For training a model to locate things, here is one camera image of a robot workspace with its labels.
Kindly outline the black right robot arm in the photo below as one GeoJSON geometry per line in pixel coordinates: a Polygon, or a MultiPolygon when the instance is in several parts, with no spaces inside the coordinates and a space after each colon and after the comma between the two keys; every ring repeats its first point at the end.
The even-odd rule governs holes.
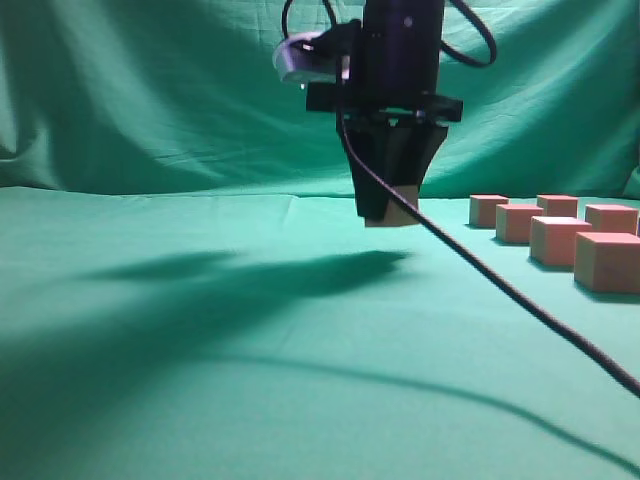
{"type": "Polygon", "coordinates": [[[363,18],[311,42],[334,61],[306,108],[332,113],[349,163],[356,211],[368,227],[417,223],[418,196],[461,101],[437,94],[441,1],[368,1],[363,18]]]}

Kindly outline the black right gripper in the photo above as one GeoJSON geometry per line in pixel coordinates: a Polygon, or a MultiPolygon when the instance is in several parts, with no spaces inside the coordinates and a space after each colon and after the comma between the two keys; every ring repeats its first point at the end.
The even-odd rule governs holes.
{"type": "MultiPolygon", "coordinates": [[[[440,19],[364,20],[351,44],[349,78],[343,84],[310,83],[306,109],[358,115],[398,110],[433,122],[459,122],[463,102],[437,93],[441,34],[440,19]]],[[[417,195],[448,128],[343,116],[338,134],[351,169],[357,214],[383,219],[389,195],[380,181],[387,176],[395,190],[408,188],[417,195]]]]}

